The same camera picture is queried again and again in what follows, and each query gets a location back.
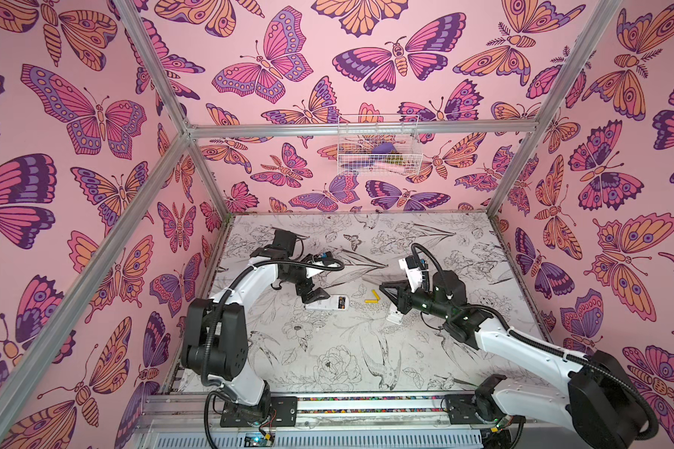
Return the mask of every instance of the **white wire basket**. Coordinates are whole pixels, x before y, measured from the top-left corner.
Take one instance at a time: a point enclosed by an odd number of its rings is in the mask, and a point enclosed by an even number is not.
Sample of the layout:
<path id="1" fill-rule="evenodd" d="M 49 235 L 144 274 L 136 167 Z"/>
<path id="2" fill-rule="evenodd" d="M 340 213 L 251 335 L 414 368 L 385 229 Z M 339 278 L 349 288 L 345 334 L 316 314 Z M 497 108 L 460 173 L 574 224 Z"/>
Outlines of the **white wire basket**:
<path id="1" fill-rule="evenodd" d="M 338 175 L 416 175 L 422 165 L 419 122 L 412 116 L 340 116 L 337 127 Z"/>

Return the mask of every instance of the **purple object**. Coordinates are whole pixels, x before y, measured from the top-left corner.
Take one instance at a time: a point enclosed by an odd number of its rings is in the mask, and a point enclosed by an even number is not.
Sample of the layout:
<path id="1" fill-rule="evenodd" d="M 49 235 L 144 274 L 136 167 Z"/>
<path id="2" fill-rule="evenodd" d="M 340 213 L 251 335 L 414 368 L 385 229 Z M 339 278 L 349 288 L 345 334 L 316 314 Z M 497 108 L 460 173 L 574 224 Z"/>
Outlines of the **purple object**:
<path id="1" fill-rule="evenodd" d="M 379 144 L 372 150 L 373 155 L 391 155 L 393 153 L 396 153 L 397 149 L 395 148 L 394 144 L 389 143 L 386 141 L 385 143 Z"/>

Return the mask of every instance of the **enclosure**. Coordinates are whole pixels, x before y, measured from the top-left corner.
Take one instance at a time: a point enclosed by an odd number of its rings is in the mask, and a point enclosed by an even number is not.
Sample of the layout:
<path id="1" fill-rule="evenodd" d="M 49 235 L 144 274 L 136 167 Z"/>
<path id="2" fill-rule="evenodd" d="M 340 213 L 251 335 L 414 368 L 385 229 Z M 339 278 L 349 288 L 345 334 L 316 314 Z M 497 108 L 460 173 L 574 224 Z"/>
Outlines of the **enclosure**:
<path id="1" fill-rule="evenodd" d="M 203 391 L 190 302 L 275 228 L 350 307 L 261 295 L 274 391 L 543 382 L 365 302 L 418 242 L 617 357 L 660 418 L 635 447 L 674 446 L 674 2 L 0 0 L 1 448 L 134 447 L 151 395 Z"/>

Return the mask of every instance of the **aluminum rail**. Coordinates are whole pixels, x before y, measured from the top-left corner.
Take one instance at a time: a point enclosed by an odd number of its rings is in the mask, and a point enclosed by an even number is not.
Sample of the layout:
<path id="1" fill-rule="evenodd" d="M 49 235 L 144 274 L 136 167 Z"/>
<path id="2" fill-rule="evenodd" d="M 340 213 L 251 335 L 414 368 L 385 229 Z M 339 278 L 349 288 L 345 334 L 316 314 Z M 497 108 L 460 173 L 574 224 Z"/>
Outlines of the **aluminum rail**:
<path id="1" fill-rule="evenodd" d="M 492 200 L 486 209 L 488 216 L 497 214 L 497 210 L 507 197 L 507 193 L 509 193 L 517 177 L 521 174 L 522 168 L 529 160 L 529 157 L 540 143 L 542 134 L 549 127 L 549 122 L 554 117 L 554 114 L 557 113 L 559 106 L 561 106 L 576 77 L 579 76 L 579 72 L 582 71 L 584 64 L 599 43 L 599 39 L 611 23 L 611 18 L 617 13 L 621 3 L 622 0 L 602 0 L 594 8 L 592 16 L 576 40 L 574 49 L 572 49 L 569 58 L 567 58 L 559 71 L 554 85 L 549 90 L 547 99 L 539 109 L 536 117 L 538 121 L 537 129 L 522 140 L 521 147 L 518 149 L 517 154 L 514 155 L 512 163 L 510 163 L 499 187 L 497 187 L 497 191 L 494 192 Z"/>
<path id="2" fill-rule="evenodd" d="M 212 137 L 286 137 L 286 136 L 337 136 L 338 129 L 351 134 L 398 134 L 414 126 L 413 122 L 383 121 L 378 123 L 320 123 L 307 125 L 230 125 L 197 126 L 188 130 L 193 139 Z M 534 131 L 536 120 L 474 120 L 474 121 L 421 121 L 418 132 L 429 133 L 471 133 L 471 132 L 517 132 Z"/>
<path id="3" fill-rule="evenodd" d="M 164 180 L 182 155 L 180 147 L 184 147 L 187 140 L 187 134 L 182 134 L 172 142 L 135 195 L 135 199 L 100 243 L 90 263 L 65 294 L 45 328 L 30 345 L 20 364 L 0 388 L 0 443 L 12 424 L 22 418 L 19 414 L 25 403 L 52 364 L 55 354 L 60 351 L 67 334 L 75 327 L 88 307 L 108 270 L 122 253 L 145 211 L 157 197 Z"/>

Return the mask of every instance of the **ventilation grille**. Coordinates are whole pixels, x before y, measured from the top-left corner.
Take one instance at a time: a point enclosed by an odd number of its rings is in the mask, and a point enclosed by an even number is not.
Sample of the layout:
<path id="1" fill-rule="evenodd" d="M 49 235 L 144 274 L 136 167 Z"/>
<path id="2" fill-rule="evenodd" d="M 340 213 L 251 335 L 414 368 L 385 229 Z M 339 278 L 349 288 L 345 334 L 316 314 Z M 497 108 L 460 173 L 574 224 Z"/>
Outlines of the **ventilation grille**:
<path id="1" fill-rule="evenodd" d="M 242 448 L 247 433 L 215 436 L 220 449 Z M 207 448 L 201 433 L 165 433 L 157 438 L 156 449 Z M 354 430 L 288 431 L 278 430 L 273 448 L 459 448 L 480 449 L 478 430 Z"/>

